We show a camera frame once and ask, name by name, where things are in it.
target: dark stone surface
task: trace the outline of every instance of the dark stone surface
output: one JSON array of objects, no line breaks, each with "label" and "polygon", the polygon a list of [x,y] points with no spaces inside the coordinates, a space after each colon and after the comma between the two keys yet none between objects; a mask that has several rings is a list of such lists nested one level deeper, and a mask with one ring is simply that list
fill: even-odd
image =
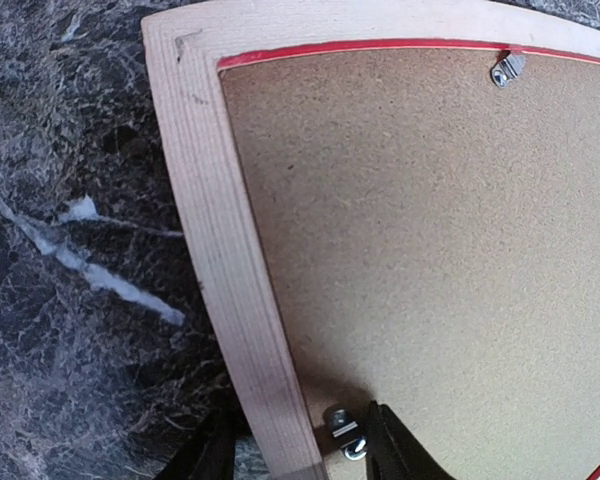
[{"label": "dark stone surface", "polygon": [[[237,408],[140,36],[185,3],[0,0],[0,480],[151,478],[222,399]],[[519,3],[600,28],[600,1]],[[266,474],[252,441],[236,465]]]}]

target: wooden frame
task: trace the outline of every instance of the wooden frame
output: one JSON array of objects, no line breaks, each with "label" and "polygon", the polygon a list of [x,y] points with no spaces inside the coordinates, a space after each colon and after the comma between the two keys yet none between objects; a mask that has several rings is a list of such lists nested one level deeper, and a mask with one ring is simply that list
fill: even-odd
[{"label": "wooden frame", "polygon": [[145,18],[142,28],[185,236],[254,436],[274,478],[326,479],[218,72],[289,56],[405,47],[506,49],[600,63],[600,32],[482,0],[213,0]]}]

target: silver metal hardware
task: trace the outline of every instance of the silver metal hardware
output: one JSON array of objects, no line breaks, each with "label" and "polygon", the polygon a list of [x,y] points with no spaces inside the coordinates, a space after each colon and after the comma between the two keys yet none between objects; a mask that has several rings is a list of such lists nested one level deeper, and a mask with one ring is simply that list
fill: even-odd
[{"label": "silver metal hardware", "polygon": [[498,87],[504,88],[522,73],[527,59],[519,53],[509,53],[491,69],[491,79]]},{"label": "silver metal hardware", "polygon": [[327,427],[338,443],[340,450],[349,460],[360,460],[367,454],[367,438],[353,417],[343,409],[331,412]]}]

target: brown backing board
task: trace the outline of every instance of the brown backing board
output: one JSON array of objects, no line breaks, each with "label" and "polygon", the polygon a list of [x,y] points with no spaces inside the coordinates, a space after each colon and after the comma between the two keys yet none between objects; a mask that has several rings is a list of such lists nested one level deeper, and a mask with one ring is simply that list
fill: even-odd
[{"label": "brown backing board", "polygon": [[[398,50],[223,74],[312,420],[389,403],[458,480],[600,462],[600,66]],[[334,479],[360,464],[328,460]]]}]

